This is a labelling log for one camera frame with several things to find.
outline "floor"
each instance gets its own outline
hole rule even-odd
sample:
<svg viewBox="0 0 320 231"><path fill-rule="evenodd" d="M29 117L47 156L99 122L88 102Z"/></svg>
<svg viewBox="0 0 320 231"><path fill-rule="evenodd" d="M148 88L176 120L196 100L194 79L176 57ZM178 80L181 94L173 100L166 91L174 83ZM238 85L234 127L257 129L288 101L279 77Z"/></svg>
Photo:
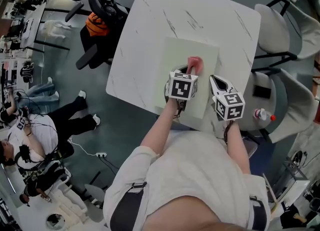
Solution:
<svg viewBox="0 0 320 231"><path fill-rule="evenodd" d="M120 4L131 7L134 0L116 0ZM233 0L250 8L254 8L255 4L267 4L272 0ZM85 8L89 10L88 1L84 0ZM71 0L49 0L48 5L55 8L71 8L74 3ZM297 4L307 14L311 13L310 7L306 0L300 0ZM65 17L61 13L46 12L43 20L63 20ZM52 39L45 38L47 42L54 42L66 47L70 47L70 51L44 47L45 53L34 52L32 58L35 61L34 81L40 83L47 81L47 77L53 78L53 82L60 94L60 106L73 101L80 90L87 93L88 112L97 114L101 117L101 125L94 131L87 132L73 137L75 143L81 144L89 153L106 152L109 161L116 166L120 166L128 157L131 151L137 147L146 132L156 120L153 113L137 108L129 103L123 102L106 94L106 84L110 67L102 64L99 68L89 69L88 67L77 70L75 63L82 56L84 50L82 48L79 31L84 26L86 18L84 16L76 16L69 22L75 27L68 38ZM294 53L299 52L301 47L300 37L297 35L293 27L288 25L290 30L291 49ZM257 49L256 54L261 54L261 50ZM270 61L255 61L254 67L267 66ZM313 60L306 59L299 62L290 62L283 64L282 68L289 71L299 81L308 88L312 85ZM283 97L284 88L280 82L275 79L277 94L279 101L277 102L276 115L277 120L281 120L283 110L286 107L286 99ZM291 136L279 142L271 159L270 168L267 171L267 177L272 179L282 160L286 157L296 136ZM107 169L95 156L86 155L79 147L75 146L75 153L64 161L65 165L73 174L72 182L75 186L82 190L84 184L89 183L96 172L101 171L94 185L104 187L110 185L113 181L112 172Z"/></svg>

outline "marble table top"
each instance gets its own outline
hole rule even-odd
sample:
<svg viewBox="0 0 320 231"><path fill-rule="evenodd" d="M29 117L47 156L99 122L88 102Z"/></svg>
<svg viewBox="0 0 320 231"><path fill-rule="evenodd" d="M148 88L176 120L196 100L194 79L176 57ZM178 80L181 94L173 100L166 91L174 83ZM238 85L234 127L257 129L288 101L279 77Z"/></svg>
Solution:
<svg viewBox="0 0 320 231"><path fill-rule="evenodd" d="M160 114L153 102L157 68L165 37L176 37L218 46L214 73L244 93L256 53L260 19L257 11L231 0L134 0L106 92ZM178 122L212 133L218 120L211 103L209 99L202 120L184 116Z"/></svg>

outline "white t-shirt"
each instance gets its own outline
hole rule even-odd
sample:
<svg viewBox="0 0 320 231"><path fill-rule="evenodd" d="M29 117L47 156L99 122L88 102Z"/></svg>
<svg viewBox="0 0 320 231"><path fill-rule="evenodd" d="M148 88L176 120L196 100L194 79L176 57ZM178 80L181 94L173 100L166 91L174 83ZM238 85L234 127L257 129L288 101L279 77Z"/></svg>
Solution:
<svg viewBox="0 0 320 231"><path fill-rule="evenodd" d="M58 145L58 134L56 132L56 127L52 119L48 115L29 115L31 123L31 131L40 142L43 147L44 153L48 155L52 153ZM11 127L8 133L8 142L13 146L14 156L20 152L19 147L22 145L29 146L29 140L27 135L23 130L20 130L17 125L18 121L14 126ZM25 162L21 157L18 159L18 166L24 169L31 169L37 165L37 162L41 162L44 158L37 154L34 150L30 150L30 159L33 162Z"/></svg>
<svg viewBox="0 0 320 231"><path fill-rule="evenodd" d="M174 131L166 147L157 159L152 149L139 146L123 163L105 193L103 215L108 227L125 192L133 183L146 181L148 194L142 198L134 231L142 229L148 215L181 196L199 198L222 222L244 228L252 225L250 196L256 196L266 209L268 229L264 178L243 174L216 137L199 131Z"/></svg>

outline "harness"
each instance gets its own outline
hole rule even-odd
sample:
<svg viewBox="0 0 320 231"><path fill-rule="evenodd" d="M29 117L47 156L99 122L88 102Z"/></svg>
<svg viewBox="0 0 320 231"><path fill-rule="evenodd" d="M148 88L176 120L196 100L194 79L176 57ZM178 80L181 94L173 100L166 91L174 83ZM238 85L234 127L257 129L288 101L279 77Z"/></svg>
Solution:
<svg viewBox="0 0 320 231"><path fill-rule="evenodd" d="M110 219L110 229L112 231L134 230L146 185L147 182L133 183L131 188L123 195ZM250 225L248 228L250 230L264 231L267 226L265 206L256 196L250 196L249 199L253 216L249 216L251 219L249 222L252 223L252 226Z"/></svg>

